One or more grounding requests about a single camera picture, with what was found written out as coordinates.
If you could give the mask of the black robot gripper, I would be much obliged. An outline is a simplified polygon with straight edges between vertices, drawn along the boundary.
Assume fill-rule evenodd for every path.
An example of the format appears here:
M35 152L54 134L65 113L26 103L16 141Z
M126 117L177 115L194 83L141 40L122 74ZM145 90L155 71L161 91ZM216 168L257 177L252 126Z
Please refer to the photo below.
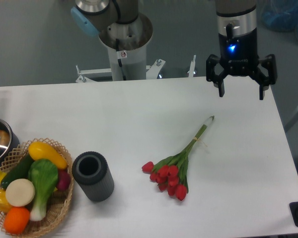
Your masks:
M219 33L221 57L209 55L206 60L206 80L218 88L219 96L225 94L224 79L228 75L249 76L259 85L259 100L264 100L265 91L277 81L277 64L274 54L260 59L257 53L257 29L238 35L235 22L224 27L224 34ZM216 74L220 65L223 70Z

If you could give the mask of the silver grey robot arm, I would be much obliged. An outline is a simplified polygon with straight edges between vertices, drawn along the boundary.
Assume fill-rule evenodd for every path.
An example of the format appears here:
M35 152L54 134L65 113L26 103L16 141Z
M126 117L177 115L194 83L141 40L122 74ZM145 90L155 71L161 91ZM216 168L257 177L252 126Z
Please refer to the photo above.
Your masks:
M263 100L278 75L275 56L261 59L257 54L256 2L218 0L215 7L221 54L208 57L206 80L222 97L227 76L248 76L258 83ZM147 44L153 28L136 0L77 0L71 15L85 34L98 37L107 48L114 81L147 78Z

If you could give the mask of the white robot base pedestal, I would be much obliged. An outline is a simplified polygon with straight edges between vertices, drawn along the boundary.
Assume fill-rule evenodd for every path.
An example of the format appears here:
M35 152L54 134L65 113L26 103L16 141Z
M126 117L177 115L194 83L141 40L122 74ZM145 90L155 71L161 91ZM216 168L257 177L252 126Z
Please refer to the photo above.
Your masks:
M84 33L98 37L107 49L113 81L162 78L164 60L157 59L151 66L147 65L147 45L153 27L145 15L139 13L131 23L113 23L98 31L76 8L71 9L71 14Z

